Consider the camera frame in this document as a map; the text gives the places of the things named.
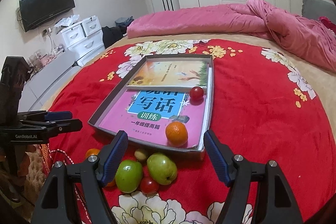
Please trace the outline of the large orange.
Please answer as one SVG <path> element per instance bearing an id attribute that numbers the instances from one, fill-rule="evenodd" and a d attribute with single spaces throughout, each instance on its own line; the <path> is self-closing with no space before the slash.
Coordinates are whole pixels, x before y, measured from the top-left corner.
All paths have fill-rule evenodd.
<path id="1" fill-rule="evenodd" d="M 99 152 L 100 150 L 97 148 L 88 149 L 88 151 L 85 153 L 85 159 L 88 159 L 90 156 L 97 156 Z"/>

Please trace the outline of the elongated green fruit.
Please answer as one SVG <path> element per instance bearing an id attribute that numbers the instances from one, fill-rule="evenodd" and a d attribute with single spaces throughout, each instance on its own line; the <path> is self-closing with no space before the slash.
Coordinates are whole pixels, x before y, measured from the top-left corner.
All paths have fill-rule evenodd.
<path id="1" fill-rule="evenodd" d="M 114 180 L 123 193 L 134 192 L 143 176 L 142 164 L 134 160 L 123 160 L 116 172 Z"/>

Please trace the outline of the small orange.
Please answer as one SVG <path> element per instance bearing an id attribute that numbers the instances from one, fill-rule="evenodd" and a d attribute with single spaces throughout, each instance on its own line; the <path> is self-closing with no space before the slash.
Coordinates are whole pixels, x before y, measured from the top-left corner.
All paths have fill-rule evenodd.
<path id="1" fill-rule="evenodd" d="M 166 126 L 165 134 L 168 142 L 175 147 L 185 145 L 189 138 L 186 126 L 177 121 L 171 122 Z"/>

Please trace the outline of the large red tomato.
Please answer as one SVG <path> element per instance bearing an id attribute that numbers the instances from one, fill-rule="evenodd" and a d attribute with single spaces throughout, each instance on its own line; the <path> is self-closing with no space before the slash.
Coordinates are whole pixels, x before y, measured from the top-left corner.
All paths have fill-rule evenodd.
<path id="1" fill-rule="evenodd" d="M 204 93 L 205 92 L 201 87 L 195 86 L 189 91 L 190 100 L 194 102 L 201 101 Z"/>

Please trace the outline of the medium orange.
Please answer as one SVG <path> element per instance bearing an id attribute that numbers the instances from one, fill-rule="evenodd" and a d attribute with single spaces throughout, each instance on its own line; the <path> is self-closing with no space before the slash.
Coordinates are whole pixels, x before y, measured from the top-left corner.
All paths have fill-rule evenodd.
<path id="1" fill-rule="evenodd" d="M 116 185 L 116 182 L 115 182 L 115 179 L 113 179 L 111 182 L 109 182 L 108 184 L 106 184 L 106 188 L 108 188 L 108 187 L 113 187 L 113 186 L 115 186 Z"/>

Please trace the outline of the white drawer cabinet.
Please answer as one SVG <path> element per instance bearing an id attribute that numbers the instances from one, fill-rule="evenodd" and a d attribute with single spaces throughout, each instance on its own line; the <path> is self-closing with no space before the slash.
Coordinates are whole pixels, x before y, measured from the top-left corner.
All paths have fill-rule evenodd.
<path id="1" fill-rule="evenodd" d="M 62 29 L 55 35 L 56 44 L 75 54 L 78 66 L 83 67 L 94 57 L 105 51 L 103 32 L 96 15 Z"/>

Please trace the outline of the small brown-green fruit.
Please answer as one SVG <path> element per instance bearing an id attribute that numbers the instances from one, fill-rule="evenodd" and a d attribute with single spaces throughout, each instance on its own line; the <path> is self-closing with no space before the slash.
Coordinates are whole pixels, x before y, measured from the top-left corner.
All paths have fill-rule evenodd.
<path id="1" fill-rule="evenodd" d="M 134 156 L 137 159 L 137 161 L 145 162 L 149 155 L 148 155 L 148 152 L 146 150 L 139 148 L 139 149 L 135 150 Z"/>

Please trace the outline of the red floral blanket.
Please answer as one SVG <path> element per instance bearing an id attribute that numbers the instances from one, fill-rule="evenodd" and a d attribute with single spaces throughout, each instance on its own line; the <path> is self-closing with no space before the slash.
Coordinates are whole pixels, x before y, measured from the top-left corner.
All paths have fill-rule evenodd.
<path id="1" fill-rule="evenodd" d="M 335 194 L 335 141 L 319 96 L 293 63 L 274 50 L 228 40 L 144 42 L 104 53 L 84 67 L 60 92 L 52 111 L 71 111 L 83 129 L 61 134 L 43 147 L 45 169 L 56 161 L 75 164 L 90 148 L 112 138 L 87 121 L 121 79 L 148 54 L 169 54 L 169 44 L 183 53 L 214 58 L 215 98 L 211 129 L 219 140 L 248 160 L 276 160 L 298 202 L 303 220 L 314 215 Z M 147 195 L 104 190 L 118 223 L 215 223 L 228 189 L 209 157 L 176 157 L 176 180 Z"/>

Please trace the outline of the round green fruit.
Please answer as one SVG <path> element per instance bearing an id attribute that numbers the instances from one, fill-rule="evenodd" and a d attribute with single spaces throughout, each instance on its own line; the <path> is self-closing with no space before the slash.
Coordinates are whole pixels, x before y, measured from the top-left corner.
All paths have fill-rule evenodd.
<path id="1" fill-rule="evenodd" d="M 152 154 L 146 163 L 151 178 L 160 185 L 170 185 L 177 178 L 175 162 L 163 153 Z"/>

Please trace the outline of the grey cardboard tray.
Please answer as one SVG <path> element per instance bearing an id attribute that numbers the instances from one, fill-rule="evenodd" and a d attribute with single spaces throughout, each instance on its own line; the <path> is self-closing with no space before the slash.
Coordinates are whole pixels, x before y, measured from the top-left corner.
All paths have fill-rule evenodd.
<path id="1" fill-rule="evenodd" d="M 201 155 L 214 100 L 210 55 L 143 57 L 116 85 L 89 119 L 90 126 L 129 141 L 166 151 Z"/>

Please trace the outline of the pink chinese workbook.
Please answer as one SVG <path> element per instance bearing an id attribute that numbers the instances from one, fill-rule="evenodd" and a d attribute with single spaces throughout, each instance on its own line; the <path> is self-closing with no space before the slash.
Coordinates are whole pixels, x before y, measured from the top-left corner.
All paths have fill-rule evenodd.
<path id="1" fill-rule="evenodd" d="M 171 122 L 183 123 L 189 135 L 182 148 L 198 146 L 203 132 L 206 97 L 192 102 L 189 93 L 126 90 L 111 103 L 96 126 L 108 132 L 125 131 L 136 142 L 171 147 L 165 134 Z"/>

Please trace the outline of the red garment by pillow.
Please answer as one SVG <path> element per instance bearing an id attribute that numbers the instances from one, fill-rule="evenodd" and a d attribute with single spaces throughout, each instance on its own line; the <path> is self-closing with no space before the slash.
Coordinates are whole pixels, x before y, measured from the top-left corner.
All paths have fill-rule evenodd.
<path id="1" fill-rule="evenodd" d="M 336 35 L 336 24 L 334 24 L 329 18 L 320 16 L 318 19 L 333 35 Z"/>

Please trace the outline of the pink quilt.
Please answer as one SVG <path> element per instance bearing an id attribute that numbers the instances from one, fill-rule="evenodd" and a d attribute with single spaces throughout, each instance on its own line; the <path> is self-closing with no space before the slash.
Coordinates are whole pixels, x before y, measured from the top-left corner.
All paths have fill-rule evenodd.
<path id="1" fill-rule="evenodd" d="M 180 34 L 247 34 L 273 40 L 282 49 L 335 72 L 335 36 L 321 22 L 291 14 L 264 0 L 162 11 L 127 28 L 128 38 Z"/>

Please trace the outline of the grey headboard cushion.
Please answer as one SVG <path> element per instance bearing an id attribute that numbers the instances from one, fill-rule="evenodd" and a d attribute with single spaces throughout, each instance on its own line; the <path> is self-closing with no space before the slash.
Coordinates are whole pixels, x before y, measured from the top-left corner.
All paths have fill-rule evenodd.
<path id="1" fill-rule="evenodd" d="M 314 20 L 324 16 L 335 23 L 336 7 L 335 4 L 324 0 L 302 0 L 301 14 L 303 17 Z"/>

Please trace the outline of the black wall television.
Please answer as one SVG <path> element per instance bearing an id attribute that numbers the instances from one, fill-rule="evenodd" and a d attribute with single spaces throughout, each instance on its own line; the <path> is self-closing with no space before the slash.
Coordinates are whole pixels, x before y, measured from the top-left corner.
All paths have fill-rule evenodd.
<path id="1" fill-rule="evenodd" d="M 74 0 L 19 0 L 21 23 L 25 32 L 73 8 Z"/>

